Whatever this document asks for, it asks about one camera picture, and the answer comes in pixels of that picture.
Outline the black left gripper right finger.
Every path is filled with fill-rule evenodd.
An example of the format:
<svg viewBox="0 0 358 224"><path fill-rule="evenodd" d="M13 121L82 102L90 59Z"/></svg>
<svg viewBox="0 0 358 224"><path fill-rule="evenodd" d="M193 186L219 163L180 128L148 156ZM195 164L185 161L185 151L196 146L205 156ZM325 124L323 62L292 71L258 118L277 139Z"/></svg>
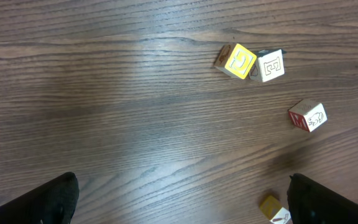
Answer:
<svg viewBox="0 0 358 224"><path fill-rule="evenodd" d="M358 203L303 174L290 178L287 200L293 224L358 224Z"/></svg>

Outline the yellow G wooden block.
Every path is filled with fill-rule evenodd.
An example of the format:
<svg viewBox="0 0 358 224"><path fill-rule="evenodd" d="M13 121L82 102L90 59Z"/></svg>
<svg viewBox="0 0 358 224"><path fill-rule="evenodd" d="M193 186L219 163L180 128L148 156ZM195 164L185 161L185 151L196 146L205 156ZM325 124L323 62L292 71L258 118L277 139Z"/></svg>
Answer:
<svg viewBox="0 0 358 224"><path fill-rule="evenodd" d="M256 59L257 56L241 44L231 43L223 46L214 67L230 77L244 80Z"/></svg>

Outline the yellow crayon wooden block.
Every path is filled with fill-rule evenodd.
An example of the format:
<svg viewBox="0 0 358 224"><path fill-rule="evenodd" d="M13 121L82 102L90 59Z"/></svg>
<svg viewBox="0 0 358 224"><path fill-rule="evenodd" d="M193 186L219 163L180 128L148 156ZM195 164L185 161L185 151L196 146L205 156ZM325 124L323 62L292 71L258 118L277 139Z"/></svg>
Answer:
<svg viewBox="0 0 358 224"><path fill-rule="evenodd" d="M289 210L272 195L265 198L259 205L259 209L272 224L287 224L291 220Z"/></svg>

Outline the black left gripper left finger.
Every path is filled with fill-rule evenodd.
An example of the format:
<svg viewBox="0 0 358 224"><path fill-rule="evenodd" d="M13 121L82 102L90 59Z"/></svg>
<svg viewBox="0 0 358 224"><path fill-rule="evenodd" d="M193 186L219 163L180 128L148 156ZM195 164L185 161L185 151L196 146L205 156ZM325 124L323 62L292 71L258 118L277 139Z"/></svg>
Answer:
<svg viewBox="0 0 358 224"><path fill-rule="evenodd" d="M70 223L79 198L76 175L66 172L0 206L0 223Z"/></svg>

